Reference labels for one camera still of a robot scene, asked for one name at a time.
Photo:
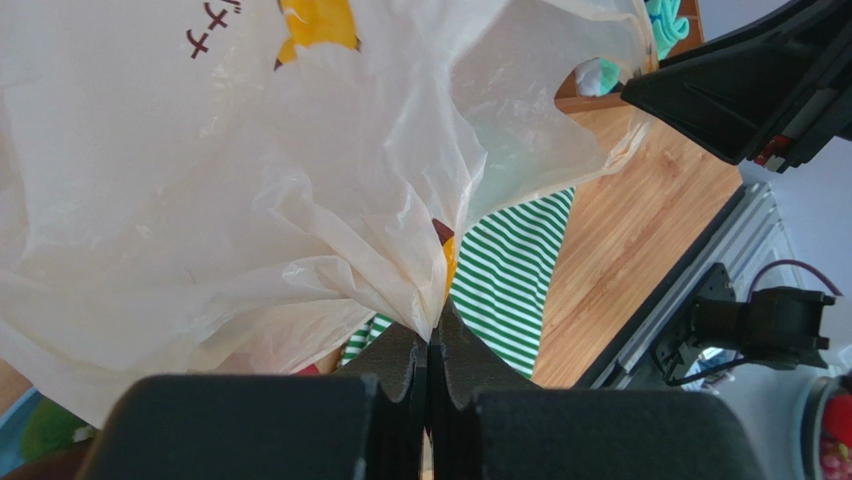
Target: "black cable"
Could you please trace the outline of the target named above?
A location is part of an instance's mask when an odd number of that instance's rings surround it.
[[[709,377],[710,375],[715,375],[717,373],[724,372],[725,370],[730,370],[734,367],[745,365],[746,363],[748,363],[748,360],[746,360],[745,358],[737,358],[731,360],[730,362],[722,363],[716,365],[715,367],[710,367],[707,370],[702,370],[696,373],[695,375],[679,378],[677,380],[666,380],[666,385],[670,387],[680,387],[688,383],[692,383],[696,380],[701,380],[702,378]]]

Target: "red fruit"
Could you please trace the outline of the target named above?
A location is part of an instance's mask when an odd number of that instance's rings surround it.
[[[852,395],[838,395],[825,406],[822,428],[845,445],[852,445]]]

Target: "green and white striped fabric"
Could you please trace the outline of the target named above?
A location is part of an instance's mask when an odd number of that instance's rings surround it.
[[[459,314],[506,363],[532,377],[544,301],[574,189],[492,213],[464,237],[450,295]],[[392,321],[376,315],[343,350],[346,364]]]

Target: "teal cloth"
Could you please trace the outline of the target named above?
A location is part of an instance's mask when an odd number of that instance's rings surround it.
[[[651,18],[657,53],[662,60],[669,56],[677,42],[689,36],[689,20],[677,16],[680,0],[648,0],[645,7]],[[618,65],[601,59],[601,95],[606,95],[618,85],[620,72]]]

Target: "crumpled plastic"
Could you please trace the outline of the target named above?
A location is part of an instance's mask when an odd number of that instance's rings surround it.
[[[602,151],[553,97],[654,48],[640,0],[0,2],[0,356],[100,426],[144,376],[297,371],[374,312],[427,338],[433,221],[620,168],[648,118]]]

